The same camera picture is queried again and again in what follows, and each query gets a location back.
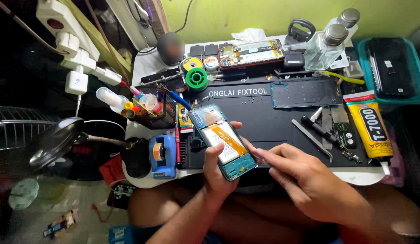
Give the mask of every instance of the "wire cutter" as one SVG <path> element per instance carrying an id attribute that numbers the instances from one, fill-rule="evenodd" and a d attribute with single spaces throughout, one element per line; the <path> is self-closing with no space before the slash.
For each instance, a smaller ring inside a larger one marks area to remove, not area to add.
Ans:
<path id="1" fill-rule="evenodd" d="M 168 94 L 172 97 L 172 99 L 176 102 L 176 103 L 180 103 L 181 105 L 183 105 L 183 107 L 185 107 L 188 111 L 190 111 L 192 108 L 189 105 L 188 102 L 186 102 L 183 98 L 181 98 L 179 95 L 175 94 L 175 92 L 170 91 L 168 88 L 166 88 L 165 84 L 158 84 L 156 83 L 157 87 L 168 92 Z"/>

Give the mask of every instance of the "mesh pen holder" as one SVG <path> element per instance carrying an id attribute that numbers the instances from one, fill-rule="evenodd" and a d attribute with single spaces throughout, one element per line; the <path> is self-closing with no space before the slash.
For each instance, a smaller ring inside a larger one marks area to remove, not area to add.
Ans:
<path id="1" fill-rule="evenodd" d="M 157 88 L 149 87 L 149 86 L 135 86 L 136 89 L 141 91 L 143 94 L 153 94 L 157 96 Z M 135 100 L 138 101 L 138 98 L 133 95 L 132 96 Z M 134 105 L 140 107 L 138 103 L 136 103 L 133 99 L 130 99 Z M 136 122 L 147 127 L 148 129 L 155 130 L 155 129 L 172 129 L 175 127 L 176 121 L 176 103 L 171 98 L 171 96 L 166 95 L 164 93 L 163 96 L 163 115 L 154 117 L 153 115 L 142 115 L 136 117 Z"/>

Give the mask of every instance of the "yellow cap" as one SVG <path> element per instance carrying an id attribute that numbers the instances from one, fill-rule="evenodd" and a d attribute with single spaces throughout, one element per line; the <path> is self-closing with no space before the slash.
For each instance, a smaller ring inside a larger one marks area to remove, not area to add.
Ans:
<path id="1" fill-rule="evenodd" d="M 133 103 L 132 102 L 127 102 L 126 104 L 124 104 L 124 108 L 125 109 L 133 109 Z"/>

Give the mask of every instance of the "floor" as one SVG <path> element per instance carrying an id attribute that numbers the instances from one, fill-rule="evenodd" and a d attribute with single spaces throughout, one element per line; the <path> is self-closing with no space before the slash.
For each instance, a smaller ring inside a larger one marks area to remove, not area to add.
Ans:
<path id="1" fill-rule="evenodd" d="M 24 210 L 14 211 L 14 233 L 9 243 L 108 243 L 108 230 L 118 225 L 127 225 L 127 211 L 114 208 L 109 221 L 100 223 L 97 213 L 91 209 L 94 203 L 104 219 L 110 207 L 106 205 L 109 187 L 104 181 L 71 181 L 53 177 L 37 179 L 38 197 Z M 79 208 L 80 223 L 66 230 L 61 237 L 43 238 L 43 231 L 54 219 L 70 209 Z"/>

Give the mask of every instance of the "white tissue paper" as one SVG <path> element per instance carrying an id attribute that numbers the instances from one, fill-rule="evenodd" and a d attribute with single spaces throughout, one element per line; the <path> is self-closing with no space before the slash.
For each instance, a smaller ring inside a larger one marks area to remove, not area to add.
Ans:
<path id="1" fill-rule="evenodd" d="M 231 44 L 238 45 L 243 43 L 260 42 L 266 40 L 266 34 L 263 29 L 247 28 L 240 33 L 231 33 L 235 39 Z"/>

